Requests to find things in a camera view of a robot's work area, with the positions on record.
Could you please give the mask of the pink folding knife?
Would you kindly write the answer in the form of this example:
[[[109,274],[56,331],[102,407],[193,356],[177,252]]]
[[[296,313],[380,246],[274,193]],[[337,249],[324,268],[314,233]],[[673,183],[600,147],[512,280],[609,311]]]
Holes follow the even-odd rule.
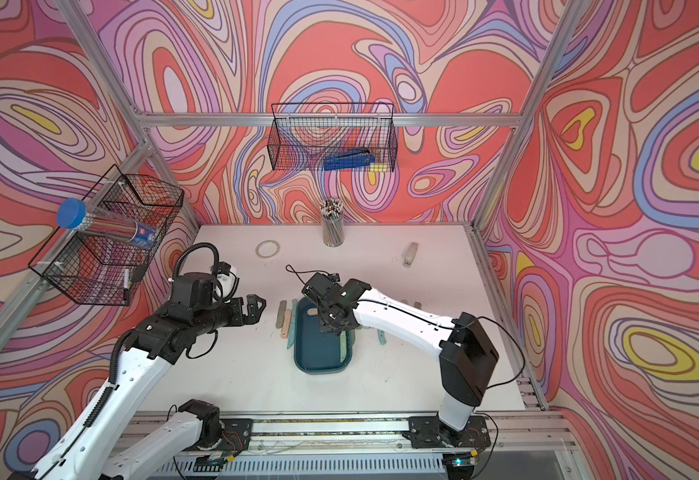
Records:
[[[287,339],[289,336],[290,324],[291,324],[292,312],[290,309],[285,310],[283,314],[283,322],[280,328],[280,337],[282,339]]]

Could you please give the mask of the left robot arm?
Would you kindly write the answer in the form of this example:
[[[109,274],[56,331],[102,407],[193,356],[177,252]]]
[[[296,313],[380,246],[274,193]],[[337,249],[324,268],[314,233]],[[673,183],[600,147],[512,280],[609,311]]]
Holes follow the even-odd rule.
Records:
[[[147,479],[187,448],[212,451],[232,441],[218,407],[191,399],[145,438],[112,452],[155,385],[188,356],[197,339],[227,327],[257,324],[266,302],[255,294],[232,298],[212,274],[189,273],[173,280],[169,300],[113,347],[107,380],[49,452],[13,479]]]

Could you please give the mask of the light blue ceramic fruit knife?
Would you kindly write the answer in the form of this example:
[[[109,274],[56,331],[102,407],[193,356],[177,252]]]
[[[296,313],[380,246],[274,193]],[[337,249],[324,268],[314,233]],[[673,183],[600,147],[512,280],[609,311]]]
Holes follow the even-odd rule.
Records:
[[[297,318],[297,306],[298,306],[298,300],[293,299],[291,302],[290,320],[289,320],[288,333],[287,333],[287,338],[286,338],[287,339],[287,344],[286,344],[287,349],[290,349],[294,344],[295,330],[296,330],[296,318]]]

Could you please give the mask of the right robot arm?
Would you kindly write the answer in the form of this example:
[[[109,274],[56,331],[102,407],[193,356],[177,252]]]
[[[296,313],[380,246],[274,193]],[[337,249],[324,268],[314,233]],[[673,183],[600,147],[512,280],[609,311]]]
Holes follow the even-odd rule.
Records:
[[[320,331],[339,334],[369,327],[403,340],[439,362],[445,390],[435,416],[409,418],[403,436],[415,449],[473,448],[469,421],[481,406],[499,363],[499,350],[467,312],[457,318],[435,315],[386,296],[367,282],[349,279],[341,285],[316,272],[302,293],[317,308]]]

